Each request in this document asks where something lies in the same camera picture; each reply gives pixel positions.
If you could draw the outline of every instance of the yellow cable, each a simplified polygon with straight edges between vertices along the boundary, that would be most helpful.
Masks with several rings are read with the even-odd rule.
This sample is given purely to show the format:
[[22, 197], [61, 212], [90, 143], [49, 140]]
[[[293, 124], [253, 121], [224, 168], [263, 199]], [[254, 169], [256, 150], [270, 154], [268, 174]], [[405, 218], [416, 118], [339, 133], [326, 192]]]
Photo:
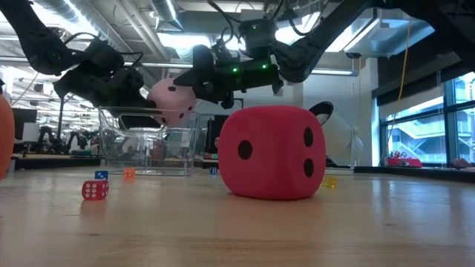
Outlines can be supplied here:
[[[399, 103], [402, 98], [402, 90], [404, 88], [404, 78], [406, 77], [406, 65], [407, 65], [407, 55], [409, 53], [409, 39], [410, 39], [410, 25], [412, 23], [412, 18], [409, 18], [409, 25], [407, 26], [407, 37], [406, 37], [406, 51], [404, 52], [404, 62], [402, 63], [402, 74], [401, 74], [401, 87], [399, 88], [399, 96], [398, 96], [398, 101], [396, 103]], [[386, 144], [386, 149], [383, 154], [381, 154], [381, 159], [379, 160], [379, 164], [381, 165], [381, 161], [383, 158], [386, 156], [385, 154], [387, 153], [387, 149], [389, 148], [389, 140], [391, 139], [391, 136], [393, 135], [393, 129], [394, 129], [394, 122], [396, 121], [396, 114], [394, 114], [393, 117], [393, 123], [391, 124], [391, 129], [389, 132], [389, 136], [387, 138], [387, 144]]]

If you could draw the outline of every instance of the transparent container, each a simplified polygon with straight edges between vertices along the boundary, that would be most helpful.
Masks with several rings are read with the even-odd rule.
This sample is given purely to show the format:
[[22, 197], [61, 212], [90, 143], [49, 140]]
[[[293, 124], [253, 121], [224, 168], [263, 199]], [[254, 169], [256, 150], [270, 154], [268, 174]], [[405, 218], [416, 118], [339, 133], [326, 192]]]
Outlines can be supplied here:
[[135, 168], [137, 175], [192, 175], [195, 156], [203, 154], [205, 145], [200, 138], [200, 115], [189, 111], [179, 125], [173, 127], [157, 122], [182, 113], [101, 107], [99, 150], [102, 166], [112, 174], [121, 174], [124, 168]]

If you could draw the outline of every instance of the cable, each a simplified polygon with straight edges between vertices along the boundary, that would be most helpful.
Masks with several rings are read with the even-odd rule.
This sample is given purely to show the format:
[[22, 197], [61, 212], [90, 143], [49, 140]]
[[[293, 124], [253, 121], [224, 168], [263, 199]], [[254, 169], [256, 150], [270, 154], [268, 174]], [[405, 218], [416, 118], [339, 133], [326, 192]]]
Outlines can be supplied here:
[[248, 4], [253, 10], [255, 10], [254, 6], [253, 6], [251, 3], [249, 3], [248, 1], [239, 1], [239, 3], [238, 3], [237, 6], [236, 6], [235, 13], [238, 12], [238, 8], [239, 8], [239, 6], [240, 6], [242, 3]]
[[[229, 30], [229, 27], [224, 27], [223, 31], [221, 32], [221, 37], [220, 37], [221, 40], [224, 40], [224, 33], [225, 33], [227, 30]], [[226, 41], [224, 41], [224, 44], [229, 43], [229, 42], [232, 40], [232, 37], [233, 37], [233, 35], [230, 35], [230, 36], [229, 36], [229, 39], [227, 39]]]
[[227, 18], [227, 21], [228, 20], [232, 20], [232, 21], [235, 21], [237, 23], [241, 23], [242, 21], [240, 21], [239, 19], [235, 19], [233, 17], [231, 17], [230, 15], [226, 14], [226, 12], [224, 12], [221, 7], [219, 7], [216, 3], [214, 3], [213, 1], [211, 0], [208, 0], [207, 1], [208, 4], [213, 7], [214, 9], [216, 9], [217, 12], [221, 13], [221, 15], [224, 16], [224, 18], [226, 19]]
[[14, 103], [12, 103], [12, 105], [10, 105], [10, 107], [13, 107], [23, 97], [23, 95], [25, 95], [27, 93], [27, 91], [30, 89], [31, 85], [35, 82], [36, 78], [38, 77], [38, 74], [39, 74], [39, 72], [36, 73], [35, 77], [33, 78], [33, 80], [31, 80], [28, 87], [26, 87], [26, 89], [24, 89], [23, 93], [15, 100]]
[[[399, 88], [399, 96], [398, 96], [398, 101], [397, 102], [401, 101], [402, 89], [404, 88], [404, 78], [406, 77], [406, 65], [407, 65], [407, 54], [409, 52], [409, 39], [410, 39], [410, 25], [411, 25], [411, 22], [412, 22], [412, 18], [409, 18], [409, 25], [407, 26], [406, 50], [404, 52], [404, 63], [402, 64], [401, 86]], [[379, 159], [379, 165], [381, 165], [381, 162], [382, 162], [383, 158], [386, 156], [387, 149], [389, 148], [389, 141], [391, 139], [391, 136], [393, 135], [394, 122], [396, 121], [396, 115], [397, 115], [397, 113], [394, 114], [393, 122], [391, 124], [391, 129], [389, 131], [389, 135], [388, 135], [388, 138], [387, 138], [386, 148], [384, 149], [384, 153], [381, 153], [381, 159]]]
[[142, 60], [142, 57], [143, 57], [143, 52], [140, 53], [140, 56], [137, 59], [135, 59], [135, 61], [132, 63], [131, 66], [135, 67], [136, 65], [138, 65], [140, 60]]
[[275, 17], [277, 17], [277, 15], [279, 14], [279, 11], [281, 11], [282, 4], [284, 4], [284, 1], [285, 0], [281, 0], [279, 5], [277, 6], [277, 9], [274, 11], [274, 14], [272, 15], [272, 19], [275, 19]]
[[99, 38], [98, 36], [95, 36], [95, 35], [92, 34], [92, 33], [86, 33], [86, 32], [75, 33], [75, 34], [73, 34], [71, 37], [69, 37], [68, 39], [66, 39], [65, 45], [67, 45], [68, 42], [73, 41], [73, 39], [75, 39], [77, 36], [81, 36], [81, 35], [89, 35], [89, 36], [94, 37], [95, 39], [98, 39], [98, 38]]
[[286, 11], [286, 14], [287, 14], [287, 18], [289, 20], [289, 24], [290, 26], [292, 27], [292, 29], [294, 30], [295, 33], [297, 33], [297, 35], [299, 36], [307, 36], [308, 33], [302, 33], [301, 31], [299, 31], [297, 29], [297, 27], [295, 26], [295, 23], [293, 21], [293, 19], [290, 17], [290, 6], [289, 6], [289, 0], [283, 0], [285, 1], [285, 11]]
[[235, 28], [234, 26], [232, 25], [232, 22], [230, 21], [230, 17], [228, 16], [228, 14], [226, 14], [216, 3], [214, 3], [213, 1], [211, 0], [208, 0], [208, 4], [213, 7], [214, 9], [216, 9], [217, 12], [221, 13], [221, 15], [223, 15], [224, 19], [228, 22], [229, 24], [229, 29], [231, 30], [231, 36], [229, 37], [229, 40], [227, 40], [225, 43], [231, 41], [232, 37], [235, 35]]

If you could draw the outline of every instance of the orange object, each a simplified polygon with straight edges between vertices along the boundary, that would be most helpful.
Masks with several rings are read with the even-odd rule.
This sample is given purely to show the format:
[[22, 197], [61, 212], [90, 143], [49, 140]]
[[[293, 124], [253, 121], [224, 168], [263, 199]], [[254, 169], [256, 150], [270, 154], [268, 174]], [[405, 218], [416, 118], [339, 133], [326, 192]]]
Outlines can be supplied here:
[[131, 181], [135, 179], [135, 168], [124, 168], [124, 180]]
[[0, 95], [0, 179], [7, 176], [15, 143], [15, 119], [8, 101]]

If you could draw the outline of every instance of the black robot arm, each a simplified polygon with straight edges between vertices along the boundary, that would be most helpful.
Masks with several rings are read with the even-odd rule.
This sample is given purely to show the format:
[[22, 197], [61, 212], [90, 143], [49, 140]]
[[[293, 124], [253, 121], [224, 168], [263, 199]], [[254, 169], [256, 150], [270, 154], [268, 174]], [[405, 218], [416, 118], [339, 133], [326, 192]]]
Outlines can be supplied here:
[[69, 49], [39, 20], [29, 1], [2, 0], [0, 11], [18, 35], [31, 67], [39, 73], [60, 75], [85, 60], [84, 53]]
[[276, 41], [274, 53], [279, 74], [289, 82], [305, 81], [325, 50], [371, 5], [371, 0], [343, 0], [302, 39], [292, 45]]
[[290, 82], [307, 79], [325, 50], [369, 7], [399, 8], [409, 16], [425, 20], [436, 31], [440, 42], [475, 70], [475, 1], [344, 0], [302, 39], [290, 46], [277, 42], [275, 57], [280, 75]]
[[[34, 70], [46, 75], [60, 75], [62, 71], [77, 65], [53, 83], [54, 90], [62, 100], [61, 111], [68, 93], [92, 102], [95, 107], [156, 107], [140, 95], [143, 77], [134, 66], [140, 59], [131, 67], [124, 66], [122, 55], [133, 53], [115, 51], [107, 41], [97, 36], [84, 51], [70, 49], [41, 22], [32, 4], [28, 0], [1, 0], [0, 11], [15, 30]], [[58, 132], [61, 130], [61, 118], [60, 114]], [[122, 126], [125, 128], [160, 126], [149, 117], [126, 117], [123, 121], [125, 125]]]
[[[289, 12], [288, 0], [282, 0]], [[177, 85], [192, 86], [201, 99], [217, 102], [229, 99], [232, 92], [263, 85], [272, 85], [274, 92], [283, 83], [280, 77], [289, 82], [303, 82], [318, 64], [325, 50], [336, 38], [355, 21], [367, 8], [399, 8], [408, 15], [425, 20], [440, 42], [452, 49], [465, 64], [475, 70], [475, 1], [473, 0], [343, 0], [315, 29], [304, 37], [287, 45], [276, 41], [273, 19], [256, 19], [242, 22], [239, 37], [246, 41], [246, 55], [252, 59], [247, 62], [227, 60], [222, 63], [219, 54], [213, 65], [197, 60], [193, 69], [175, 79]], [[274, 54], [277, 65], [270, 63]], [[211, 51], [194, 51], [194, 59], [210, 58]]]

